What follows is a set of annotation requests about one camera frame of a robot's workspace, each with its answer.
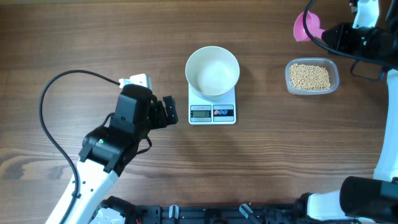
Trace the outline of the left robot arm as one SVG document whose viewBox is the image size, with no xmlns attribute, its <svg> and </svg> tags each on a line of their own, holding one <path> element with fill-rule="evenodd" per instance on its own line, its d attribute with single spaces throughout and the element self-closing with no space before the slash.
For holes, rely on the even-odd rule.
<svg viewBox="0 0 398 224">
<path fill-rule="evenodd" d="M 126 85 L 116 109 L 82 142 L 76 174 L 53 209 L 47 223 L 88 223 L 124 168 L 137 155 L 140 142 L 153 129 L 178 121 L 175 100 L 158 100 L 151 89 Z"/>
</svg>

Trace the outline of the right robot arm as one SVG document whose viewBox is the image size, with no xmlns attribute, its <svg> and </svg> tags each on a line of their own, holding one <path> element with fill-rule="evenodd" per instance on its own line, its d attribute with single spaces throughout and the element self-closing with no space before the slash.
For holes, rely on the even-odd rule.
<svg viewBox="0 0 398 224">
<path fill-rule="evenodd" d="M 330 96 L 306 96 L 296 113 L 304 126 L 300 184 L 313 197 L 315 218 L 342 219 L 340 188 L 345 178 L 362 179 L 356 197 L 371 200 L 365 192 L 380 180 L 397 183 L 397 72 L 375 80 L 379 67 L 343 67 L 342 87 Z"/>
</svg>

